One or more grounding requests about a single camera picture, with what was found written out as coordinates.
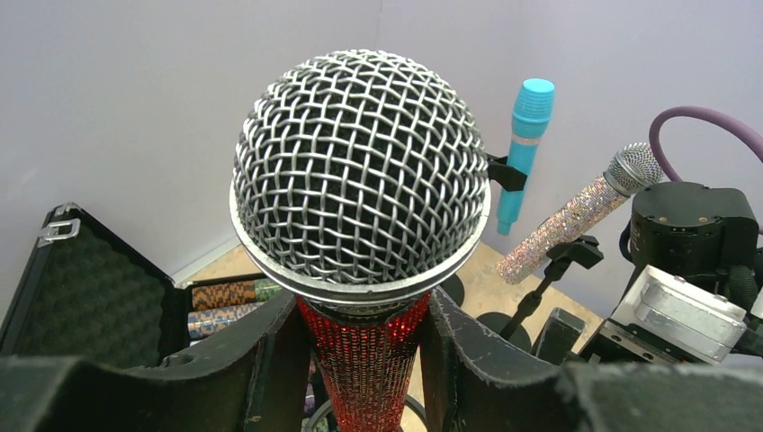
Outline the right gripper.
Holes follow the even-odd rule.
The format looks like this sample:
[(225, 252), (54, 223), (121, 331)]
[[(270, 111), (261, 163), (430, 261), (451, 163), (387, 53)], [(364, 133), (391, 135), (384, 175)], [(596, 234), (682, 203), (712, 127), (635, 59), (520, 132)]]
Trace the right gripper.
[[(702, 362), (634, 325), (619, 325), (611, 317), (594, 329), (582, 348), (576, 349), (574, 346), (582, 336), (584, 327), (581, 318), (563, 309), (555, 309), (534, 343), (533, 354), (556, 365), (571, 361), (591, 364), (719, 365)], [(761, 357), (762, 335), (747, 325), (744, 334), (726, 357), (731, 354)]]

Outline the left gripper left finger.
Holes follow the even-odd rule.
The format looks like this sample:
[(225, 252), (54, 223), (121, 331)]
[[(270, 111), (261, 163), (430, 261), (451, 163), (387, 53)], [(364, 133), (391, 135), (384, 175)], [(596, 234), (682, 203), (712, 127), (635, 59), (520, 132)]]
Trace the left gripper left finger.
[(298, 431), (310, 347), (294, 297), (150, 368), (76, 356), (1, 360), (4, 431)]

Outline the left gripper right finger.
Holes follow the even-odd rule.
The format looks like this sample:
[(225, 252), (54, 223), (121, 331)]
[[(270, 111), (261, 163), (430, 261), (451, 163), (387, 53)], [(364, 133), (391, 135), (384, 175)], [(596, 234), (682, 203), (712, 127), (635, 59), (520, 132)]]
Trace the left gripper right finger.
[(696, 364), (556, 366), (435, 290), (420, 348), (431, 431), (759, 431), (762, 372)]

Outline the black round-base mic stand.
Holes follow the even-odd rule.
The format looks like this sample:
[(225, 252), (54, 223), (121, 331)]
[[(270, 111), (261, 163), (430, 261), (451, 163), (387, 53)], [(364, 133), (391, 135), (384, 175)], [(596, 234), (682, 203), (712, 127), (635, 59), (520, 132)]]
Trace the black round-base mic stand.
[(543, 280), (519, 302), (514, 316), (492, 311), (477, 318), (485, 327), (526, 352), (531, 351), (532, 344), (522, 324), (538, 309), (543, 294), (550, 285), (559, 281), (572, 263), (590, 269), (604, 259), (598, 240), (590, 235), (582, 235), (571, 242), (560, 243), (552, 247), (546, 256), (550, 258), (550, 264), (544, 269)]

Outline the silver glitter microphone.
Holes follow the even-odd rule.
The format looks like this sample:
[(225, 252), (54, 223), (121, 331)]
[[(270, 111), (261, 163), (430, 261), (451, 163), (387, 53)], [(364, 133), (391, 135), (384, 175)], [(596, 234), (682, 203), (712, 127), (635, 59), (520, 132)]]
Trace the silver glitter microphone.
[(547, 253), (560, 243), (585, 234), (633, 195), (660, 182), (663, 170), (647, 142), (621, 149), (607, 170), (544, 220), (497, 263), (508, 284), (519, 284), (544, 265)]

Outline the red microphone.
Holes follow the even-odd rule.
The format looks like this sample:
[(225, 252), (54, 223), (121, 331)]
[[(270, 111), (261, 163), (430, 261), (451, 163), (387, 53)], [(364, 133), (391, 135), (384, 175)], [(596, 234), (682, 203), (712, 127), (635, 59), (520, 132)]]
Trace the red microphone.
[[(295, 296), (341, 430), (399, 428), (431, 293), (473, 254), (490, 203), (469, 108), (410, 58), (334, 51), (255, 101), (231, 219), (254, 263)], [(353, 422), (362, 401), (393, 419)]]

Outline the blue microphone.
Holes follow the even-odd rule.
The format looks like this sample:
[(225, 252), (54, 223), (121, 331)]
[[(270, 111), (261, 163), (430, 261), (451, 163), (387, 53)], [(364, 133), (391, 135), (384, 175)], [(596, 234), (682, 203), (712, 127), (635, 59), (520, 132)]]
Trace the blue microphone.
[[(528, 78), (519, 88), (511, 118), (511, 140), (507, 165), (530, 175), (541, 138), (552, 117), (555, 85), (543, 78)], [(497, 233), (507, 236), (518, 220), (525, 198), (525, 187), (504, 191), (497, 209)]]

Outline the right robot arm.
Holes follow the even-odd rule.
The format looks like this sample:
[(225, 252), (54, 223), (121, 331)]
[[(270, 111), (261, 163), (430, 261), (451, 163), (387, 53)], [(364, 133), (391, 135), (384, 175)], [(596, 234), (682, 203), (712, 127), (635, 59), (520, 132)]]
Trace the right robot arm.
[(697, 183), (637, 193), (620, 246), (633, 274), (577, 359), (717, 365), (762, 354), (762, 249), (746, 195)]

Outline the black poker chip case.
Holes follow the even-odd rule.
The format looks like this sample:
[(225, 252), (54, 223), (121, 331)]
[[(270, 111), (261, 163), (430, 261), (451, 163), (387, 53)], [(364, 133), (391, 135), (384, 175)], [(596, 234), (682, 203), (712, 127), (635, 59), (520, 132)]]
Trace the black poker chip case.
[(279, 292), (262, 274), (179, 283), (67, 202), (45, 218), (1, 327), (5, 356), (156, 366)]

